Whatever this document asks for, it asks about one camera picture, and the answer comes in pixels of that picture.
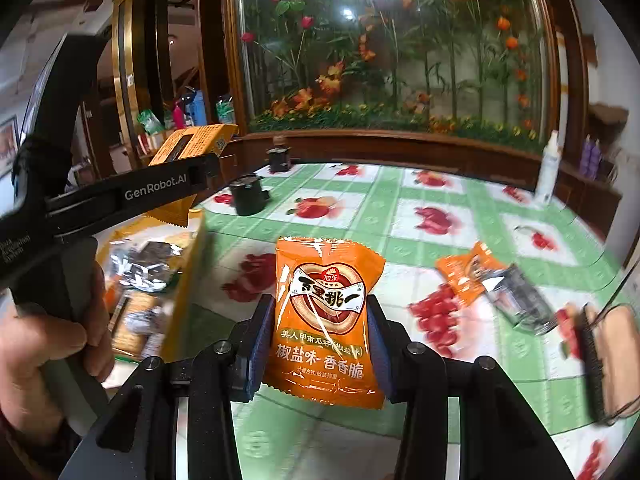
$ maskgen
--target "yellow snack box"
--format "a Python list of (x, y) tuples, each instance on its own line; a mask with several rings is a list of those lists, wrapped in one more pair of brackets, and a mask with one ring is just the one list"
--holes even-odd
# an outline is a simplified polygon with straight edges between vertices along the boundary
[[(211, 124), (209, 126), (192, 126), (174, 133), (160, 147), (150, 166), (173, 162), (192, 156), (215, 153), (220, 156), (234, 133), (238, 131), (235, 124)], [(162, 222), (187, 227), (189, 208), (193, 205), (195, 195), (165, 204), (146, 214)]]

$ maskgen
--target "brand logo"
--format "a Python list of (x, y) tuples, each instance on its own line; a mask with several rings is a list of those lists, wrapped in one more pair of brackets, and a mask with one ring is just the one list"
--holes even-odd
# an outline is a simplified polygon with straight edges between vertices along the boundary
[(187, 182), (186, 174), (182, 174), (178, 176), (178, 178), (175, 178), (174, 176), (172, 176), (169, 180), (160, 180), (155, 183), (149, 183), (145, 187), (140, 187), (138, 189), (128, 189), (124, 193), (124, 198), (126, 200), (140, 198), (141, 196), (155, 193), (156, 191), (160, 191), (161, 189), (168, 189), (170, 187), (177, 186), (178, 184), (183, 184), (185, 182)]

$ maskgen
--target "orange snack bag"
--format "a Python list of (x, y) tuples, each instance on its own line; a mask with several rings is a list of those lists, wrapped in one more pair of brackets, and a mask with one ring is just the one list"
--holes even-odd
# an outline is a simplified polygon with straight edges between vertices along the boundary
[(446, 277), (458, 299), (471, 305), (485, 292), (479, 282), (486, 270), (501, 270), (507, 266), (496, 260), (484, 242), (476, 242), (470, 252), (460, 256), (445, 256), (436, 262), (436, 268)]
[(367, 294), (384, 267), (382, 256), (350, 240), (280, 238), (264, 382), (323, 404), (380, 409)]

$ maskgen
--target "green checkered tablecloth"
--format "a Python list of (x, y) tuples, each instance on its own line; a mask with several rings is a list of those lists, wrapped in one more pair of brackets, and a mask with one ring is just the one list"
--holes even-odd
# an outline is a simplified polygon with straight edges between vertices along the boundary
[[(620, 282), (620, 271), (586, 225), (561, 202), (547, 208), (522, 190), (453, 175), (388, 166), (305, 164), (282, 174), (258, 171), (271, 201), (257, 215), (236, 216), (228, 190), (203, 203), (212, 235), (186, 328), (186, 352), (226, 336), (234, 322), (251, 316), (256, 301), (236, 286), (246, 261), (273, 253), (279, 236), (347, 238), (386, 258), (372, 291), (386, 316), (402, 322), (412, 340), (425, 333), (408, 305), (443, 282), (434, 263), (467, 252), (482, 240), (504, 263), (517, 263), (553, 309), (568, 301), (603, 306)], [(306, 218), (305, 198), (330, 197), (326, 214)], [(447, 219), (434, 234), (418, 228), (419, 211)], [(543, 235), (540, 247), (532, 237)], [(264, 292), (273, 293), (270, 287)], [(553, 436), (577, 475), (595, 440), (604, 443), (600, 469), (622, 446), (635, 418), (609, 428), (592, 424), (586, 409), (582, 364), (561, 351), (556, 328), (545, 336), (513, 329), (485, 298), (463, 309), (458, 359), (494, 357), (515, 382)], [(251, 480), (382, 480), (394, 469), (404, 406), (380, 411), (321, 406), (262, 386), (249, 404), (233, 406), (244, 478)], [(178, 478), (186, 478), (186, 419), (178, 422)], [(458, 478), (460, 421), (457, 399), (449, 403), (447, 478)]]

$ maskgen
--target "blue gripper pad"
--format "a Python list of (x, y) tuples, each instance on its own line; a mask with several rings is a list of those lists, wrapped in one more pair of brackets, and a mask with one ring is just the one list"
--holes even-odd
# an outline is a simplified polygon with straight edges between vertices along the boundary
[(393, 399), (395, 395), (391, 359), (380, 331), (379, 323), (382, 324), (382, 322), (386, 323), (386, 318), (380, 308), (380, 304), (374, 295), (369, 294), (367, 296), (367, 325), (369, 328), (371, 364), (373, 365), (378, 386), (387, 399)]
[(274, 313), (273, 296), (263, 294), (253, 317), (234, 327), (229, 339), (238, 351), (230, 380), (230, 400), (249, 402), (260, 388), (271, 348)]

